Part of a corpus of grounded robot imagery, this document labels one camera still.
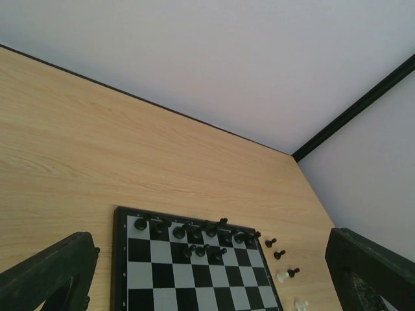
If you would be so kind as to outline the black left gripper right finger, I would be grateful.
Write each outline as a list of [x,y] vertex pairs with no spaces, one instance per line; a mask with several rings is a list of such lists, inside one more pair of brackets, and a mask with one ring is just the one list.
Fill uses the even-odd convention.
[[325,260],[343,310],[414,310],[414,263],[348,228],[333,228]]

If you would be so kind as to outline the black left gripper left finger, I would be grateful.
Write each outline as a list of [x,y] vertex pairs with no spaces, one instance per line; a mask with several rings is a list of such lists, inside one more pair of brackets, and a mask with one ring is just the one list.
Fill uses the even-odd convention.
[[1,310],[87,310],[96,265],[91,233],[73,233],[1,273]]

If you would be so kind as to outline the black pawn six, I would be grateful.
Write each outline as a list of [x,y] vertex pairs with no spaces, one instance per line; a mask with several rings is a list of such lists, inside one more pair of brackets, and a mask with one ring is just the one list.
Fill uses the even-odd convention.
[[287,273],[290,278],[293,278],[298,272],[300,272],[299,268],[288,269]]

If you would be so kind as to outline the black pawn five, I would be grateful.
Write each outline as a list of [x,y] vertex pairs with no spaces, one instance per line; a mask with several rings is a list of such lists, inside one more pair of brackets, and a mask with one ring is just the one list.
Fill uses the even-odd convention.
[[274,252],[274,258],[276,259],[276,260],[280,260],[281,259],[281,257],[284,255],[284,254],[286,254],[286,251],[283,249],[283,250],[281,250],[281,251],[275,251]]

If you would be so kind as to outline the black pawn four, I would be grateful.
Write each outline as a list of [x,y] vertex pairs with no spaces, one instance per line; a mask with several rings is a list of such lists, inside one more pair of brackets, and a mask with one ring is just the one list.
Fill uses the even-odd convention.
[[275,244],[277,242],[276,238],[273,238],[271,240],[265,240],[265,246],[267,248],[271,248],[273,246],[273,244]]

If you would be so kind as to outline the black pawn one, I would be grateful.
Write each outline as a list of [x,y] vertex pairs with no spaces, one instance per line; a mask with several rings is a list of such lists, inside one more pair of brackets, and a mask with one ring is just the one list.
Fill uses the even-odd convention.
[[196,249],[196,246],[194,244],[190,246],[185,246],[183,248],[182,254],[185,258],[189,259],[192,257],[192,254],[195,251],[195,249]]

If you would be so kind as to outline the black pawn two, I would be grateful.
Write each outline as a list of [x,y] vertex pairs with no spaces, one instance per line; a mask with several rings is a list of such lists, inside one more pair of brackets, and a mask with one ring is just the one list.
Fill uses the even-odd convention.
[[206,255],[206,253],[207,253],[207,250],[210,248],[210,245],[209,244],[205,244],[205,245],[203,245],[203,246],[197,246],[196,247],[196,249],[195,249],[195,254],[198,256],[198,257],[203,257],[203,256],[205,256]]

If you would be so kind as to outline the black pawn three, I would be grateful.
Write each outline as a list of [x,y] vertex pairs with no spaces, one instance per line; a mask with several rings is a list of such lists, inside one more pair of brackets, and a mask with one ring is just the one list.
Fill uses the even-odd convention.
[[227,253],[226,248],[218,249],[211,254],[211,259],[214,261],[220,261],[223,258],[223,255]]

